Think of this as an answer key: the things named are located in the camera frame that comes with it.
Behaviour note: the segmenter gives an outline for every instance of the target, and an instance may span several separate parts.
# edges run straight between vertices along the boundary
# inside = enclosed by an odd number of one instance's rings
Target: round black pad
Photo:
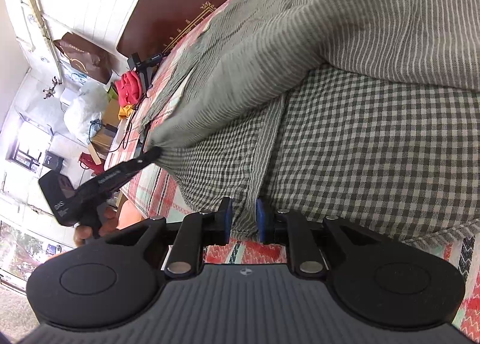
[[[94,295],[107,291],[117,281],[117,274],[105,264],[79,264],[60,277],[62,287],[72,294]]]
[[[40,321],[74,329],[124,322],[157,290],[154,271],[135,248],[102,242],[40,265],[26,287]]]
[[[451,321],[465,293],[463,277],[450,263],[394,242],[352,248],[333,271],[332,284],[355,314],[397,329]]]

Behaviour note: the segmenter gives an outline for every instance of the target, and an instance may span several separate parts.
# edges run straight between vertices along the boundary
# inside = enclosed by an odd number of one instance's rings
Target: cardboard box
[[[112,99],[102,115],[102,124],[105,125],[105,127],[102,127],[90,140],[97,155],[106,156],[110,150],[113,138],[117,133],[117,127],[120,123],[119,110],[120,105],[118,101]]]

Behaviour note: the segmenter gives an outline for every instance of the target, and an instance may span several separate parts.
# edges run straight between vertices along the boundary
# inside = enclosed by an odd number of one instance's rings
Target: white plastic bag
[[[63,121],[67,129],[85,145],[100,130],[102,114],[109,104],[109,97],[102,86],[95,81],[86,82],[78,91],[78,96],[68,107]]]

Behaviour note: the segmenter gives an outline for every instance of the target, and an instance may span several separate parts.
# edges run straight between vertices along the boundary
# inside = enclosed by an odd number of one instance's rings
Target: metal screw
[[[188,271],[191,270],[191,265],[187,262],[173,262],[170,263],[169,266],[166,268],[172,274],[186,274]]]
[[[300,271],[306,273],[306,274],[316,274],[323,270],[323,265],[319,262],[303,262],[300,264]]]

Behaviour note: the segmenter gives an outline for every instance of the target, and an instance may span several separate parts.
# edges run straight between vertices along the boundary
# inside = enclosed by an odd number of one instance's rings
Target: device screen
[[[63,192],[63,195],[65,195],[65,198],[71,198],[72,196],[75,195],[75,188],[70,182],[70,179],[68,179],[67,176],[65,175],[58,175],[58,184],[60,185],[60,189]]]

